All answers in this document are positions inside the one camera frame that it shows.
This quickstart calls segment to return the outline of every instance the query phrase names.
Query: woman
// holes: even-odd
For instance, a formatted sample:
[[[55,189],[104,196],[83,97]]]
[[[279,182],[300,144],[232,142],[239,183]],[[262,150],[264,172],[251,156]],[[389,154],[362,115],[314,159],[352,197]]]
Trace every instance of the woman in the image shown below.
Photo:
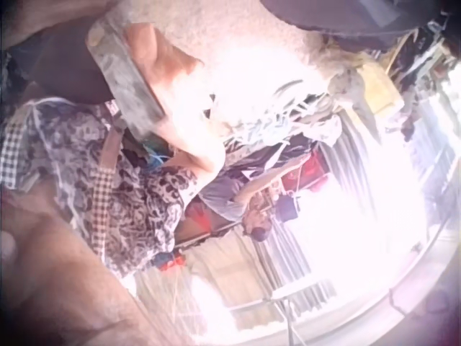
[[[135,169],[120,150],[123,121],[110,121],[107,108],[46,97],[26,103],[6,127],[0,167],[2,183],[14,190],[51,176],[59,208],[119,278],[172,250],[185,207],[225,156],[202,114],[211,103],[202,63],[150,24],[131,25],[126,40],[166,113],[152,131],[178,149],[175,157],[153,172]]]

